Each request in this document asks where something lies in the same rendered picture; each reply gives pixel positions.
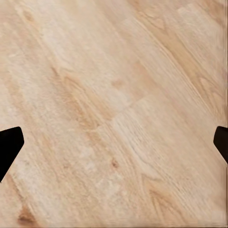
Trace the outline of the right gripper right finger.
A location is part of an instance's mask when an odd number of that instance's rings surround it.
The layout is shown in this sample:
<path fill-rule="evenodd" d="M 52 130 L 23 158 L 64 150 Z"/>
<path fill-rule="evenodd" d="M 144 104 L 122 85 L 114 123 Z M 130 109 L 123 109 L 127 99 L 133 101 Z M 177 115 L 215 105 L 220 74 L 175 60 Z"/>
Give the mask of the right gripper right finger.
<path fill-rule="evenodd" d="M 214 136 L 214 144 L 228 163 L 228 128 L 218 126 Z"/>

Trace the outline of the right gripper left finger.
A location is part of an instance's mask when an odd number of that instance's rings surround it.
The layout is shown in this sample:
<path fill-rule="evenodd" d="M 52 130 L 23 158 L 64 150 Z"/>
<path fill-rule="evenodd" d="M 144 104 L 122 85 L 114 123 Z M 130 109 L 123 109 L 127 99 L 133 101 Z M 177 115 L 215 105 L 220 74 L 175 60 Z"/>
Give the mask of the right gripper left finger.
<path fill-rule="evenodd" d="M 24 137 L 19 126 L 0 132 L 0 183 L 23 145 Z"/>

